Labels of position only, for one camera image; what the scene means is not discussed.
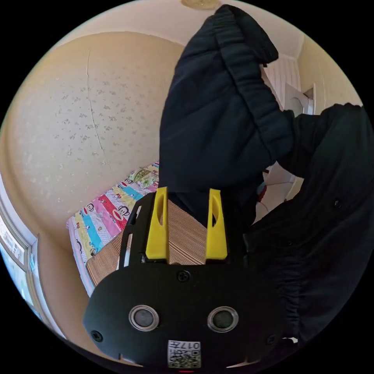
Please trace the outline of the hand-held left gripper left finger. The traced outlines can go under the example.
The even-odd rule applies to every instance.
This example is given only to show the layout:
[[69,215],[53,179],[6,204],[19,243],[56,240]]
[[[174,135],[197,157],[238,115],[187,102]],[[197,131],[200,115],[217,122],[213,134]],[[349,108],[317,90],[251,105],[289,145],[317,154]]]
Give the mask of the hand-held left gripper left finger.
[[145,254],[148,259],[169,259],[167,187],[155,193]]

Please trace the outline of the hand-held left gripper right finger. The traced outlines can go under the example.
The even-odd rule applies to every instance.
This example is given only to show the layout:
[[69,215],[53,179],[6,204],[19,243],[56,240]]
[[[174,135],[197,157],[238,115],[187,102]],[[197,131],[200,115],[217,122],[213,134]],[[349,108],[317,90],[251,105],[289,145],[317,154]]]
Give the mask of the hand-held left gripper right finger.
[[228,255],[221,192],[210,189],[206,232],[206,259],[226,259]]

